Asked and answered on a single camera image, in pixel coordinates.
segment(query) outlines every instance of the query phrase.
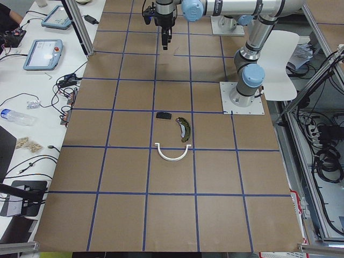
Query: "curved object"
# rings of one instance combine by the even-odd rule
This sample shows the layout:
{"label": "curved object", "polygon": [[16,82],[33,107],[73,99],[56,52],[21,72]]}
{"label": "curved object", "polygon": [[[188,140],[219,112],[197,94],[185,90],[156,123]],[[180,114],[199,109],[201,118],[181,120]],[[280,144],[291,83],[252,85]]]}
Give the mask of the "curved object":
{"label": "curved object", "polygon": [[242,80],[250,88],[258,88],[263,83],[264,78],[264,69],[256,63],[250,63],[242,72]]}
{"label": "curved object", "polygon": [[157,152],[159,153],[159,155],[164,159],[164,160],[167,160],[167,161],[178,161],[178,160],[181,160],[182,158],[184,158],[188,152],[188,149],[191,147],[191,144],[187,144],[187,147],[185,148],[185,151],[184,153],[179,156],[179,157],[166,157],[160,150],[160,143],[156,142],[154,144],[155,146],[157,146]]}
{"label": "curved object", "polygon": [[182,142],[187,142],[190,139],[190,135],[191,135],[191,127],[189,122],[183,118],[183,117],[178,117],[176,119],[177,123],[180,125],[181,130],[182,130]]}

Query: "brown table surface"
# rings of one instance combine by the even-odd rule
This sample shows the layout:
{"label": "brown table surface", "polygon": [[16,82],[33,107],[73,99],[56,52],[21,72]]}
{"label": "brown table surface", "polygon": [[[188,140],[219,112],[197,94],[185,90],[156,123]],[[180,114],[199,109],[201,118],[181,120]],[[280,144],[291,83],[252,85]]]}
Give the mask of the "brown table surface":
{"label": "brown table surface", "polygon": [[[42,251],[293,251],[302,236],[264,116],[223,114],[245,38],[176,21],[163,51],[142,1],[105,4],[35,239]],[[171,120],[156,119],[158,111]],[[181,142],[175,121],[192,128]],[[163,160],[192,148],[178,162]]]}
{"label": "brown table surface", "polygon": [[332,52],[339,44],[344,44],[344,1],[342,0],[306,0],[313,19],[322,32]]}

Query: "grid square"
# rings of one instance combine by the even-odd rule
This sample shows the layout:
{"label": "grid square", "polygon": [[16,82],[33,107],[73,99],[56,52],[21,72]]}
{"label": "grid square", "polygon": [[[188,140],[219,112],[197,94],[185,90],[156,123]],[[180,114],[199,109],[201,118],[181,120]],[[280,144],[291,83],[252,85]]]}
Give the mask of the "grid square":
{"label": "grid square", "polygon": [[159,37],[160,55],[187,55],[189,56],[189,37],[186,34],[173,34],[172,41],[168,44],[168,49],[163,50],[161,37]]}
{"label": "grid square", "polygon": [[246,205],[255,252],[297,252],[303,238],[290,197],[247,197]]}
{"label": "grid square", "polygon": [[154,75],[155,55],[124,55],[121,79],[153,80]]}
{"label": "grid square", "polygon": [[[158,119],[154,114],[153,141],[152,147],[159,142],[161,148],[185,148],[187,144],[192,144],[192,121],[190,113],[171,113],[171,120]],[[187,142],[182,142],[181,127],[176,121],[178,117],[185,118],[191,127],[191,136]]]}
{"label": "grid square", "polygon": [[134,0],[132,13],[139,13],[139,14],[142,13],[142,1],[141,0]]}
{"label": "grid square", "polygon": [[189,57],[159,55],[157,57],[158,80],[189,81],[190,65]]}
{"label": "grid square", "polygon": [[151,112],[120,112],[113,114],[109,146],[148,147]]}
{"label": "grid square", "polygon": [[[234,115],[233,120],[239,149],[278,149],[270,115]],[[253,133],[252,126],[259,132]]]}
{"label": "grid square", "polygon": [[64,145],[105,146],[110,111],[73,110],[71,117]]}
{"label": "grid square", "polygon": [[177,17],[178,20],[176,20],[176,25],[173,26],[172,28],[172,40],[174,40],[174,35],[173,33],[188,33],[188,21],[184,19],[183,16],[178,15]]}
{"label": "grid square", "polygon": [[126,53],[155,54],[156,53],[155,33],[129,32],[125,47]]}
{"label": "grid square", "polygon": [[225,68],[222,58],[191,57],[191,75],[193,81],[221,82],[225,81]]}
{"label": "grid square", "polygon": [[88,58],[85,78],[117,79],[122,61],[122,54],[96,52]]}
{"label": "grid square", "polygon": [[101,190],[146,192],[147,169],[147,149],[107,149]]}
{"label": "grid square", "polygon": [[219,83],[192,83],[193,110],[222,112]]}
{"label": "grid square", "polygon": [[213,34],[210,17],[202,17],[196,23],[189,23],[189,29],[190,34]]}
{"label": "grid square", "polygon": [[63,147],[49,190],[97,191],[103,156],[103,148]]}
{"label": "grid square", "polygon": [[219,36],[190,35],[191,55],[222,56]]}
{"label": "grid square", "polygon": [[194,114],[195,147],[234,149],[230,116],[224,114]]}
{"label": "grid square", "polygon": [[180,250],[197,251],[195,198],[149,196],[146,251]]}
{"label": "grid square", "polygon": [[196,151],[197,192],[242,194],[235,152]]}
{"label": "grid square", "polygon": [[117,80],[83,79],[74,108],[112,109]]}
{"label": "grid square", "polygon": [[126,13],[103,12],[101,20],[99,22],[98,30],[99,31],[127,31],[129,18],[130,18],[130,14],[126,14]]}
{"label": "grid square", "polygon": [[154,21],[151,22],[149,25],[145,24],[144,18],[142,14],[131,14],[130,24],[129,24],[129,31],[130,32],[157,32],[157,27],[154,24]]}
{"label": "grid square", "polygon": [[156,110],[191,111],[189,82],[157,82],[155,86]]}
{"label": "grid square", "polygon": [[246,37],[229,37],[222,36],[222,48],[224,51],[224,56],[228,58],[233,58],[235,53],[245,45]]}
{"label": "grid square", "polygon": [[144,215],[144,196],[100,195],[90,251],[142,251]]}
{"label": "grid square", "polygon": [[95,51],[122,53],[126,32],[97,31],[93,46]]}
{"label": "grid square", "polygon": [[35,240],[40,242],[40,251],[84,252],[87,248],[95,199],[96,195],[49,193],[35,235]]}
{"label": "grid square", "polygon": [[120,81],[116,97],[116,109],[151,110],[153,82]]}
{"label": "grid square", "polygon": [[288,195],[290,193],[279,152],[240,152],[239,156],[246,194]]}
{"label": "grid square", "polygon": [[[182,150],[161,150],[167,157],[178,157]],[[152,150],[150,157],[149,192],[194,193],[194,163],[192,152],[178,162],[164,160]]]}
{"label": "grid square", "polygon": [[225,58],[226,76],[228,82],[237,82],[239,80],[237,69],[233,58]]}
{"label": "grid square", "polygon": [[251,252],[242,197],[198,196],[197,208],[202,252]]}

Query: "robotic arm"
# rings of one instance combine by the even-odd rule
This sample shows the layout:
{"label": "robotic arm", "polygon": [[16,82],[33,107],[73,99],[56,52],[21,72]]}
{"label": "robotic arm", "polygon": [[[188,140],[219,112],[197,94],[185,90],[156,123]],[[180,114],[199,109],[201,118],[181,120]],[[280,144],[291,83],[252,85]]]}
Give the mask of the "robotic arm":
{"label": "robotic arm", "polygon": [[257,16],[257,21],[246,44],[234,58],[239,82],[231,93],[231,100],[238,106],[249,106],[257,88],[264,80],[264,70],[257,64],[263,48],[278,17],[288,16],[299,10],[305,0],[155,0],[144,12],[146,24],[154,18],[161,26],[163,49],[172,39],[172,27],[177,17],[177,5],[182,4],[183,15],[189,22],[202,16]]}

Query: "adapter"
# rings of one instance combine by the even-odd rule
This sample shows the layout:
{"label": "adapter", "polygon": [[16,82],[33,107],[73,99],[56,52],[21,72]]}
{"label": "adapter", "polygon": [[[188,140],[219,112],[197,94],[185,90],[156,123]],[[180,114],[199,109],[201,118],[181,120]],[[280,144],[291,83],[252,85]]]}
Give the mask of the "adapter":
{"label": "adapter", "polygon": [[92,16],[85,15],[84,19],[85,19],[85,21],[89,22],[90,24],[99,24],[97,19],[93,18]]}

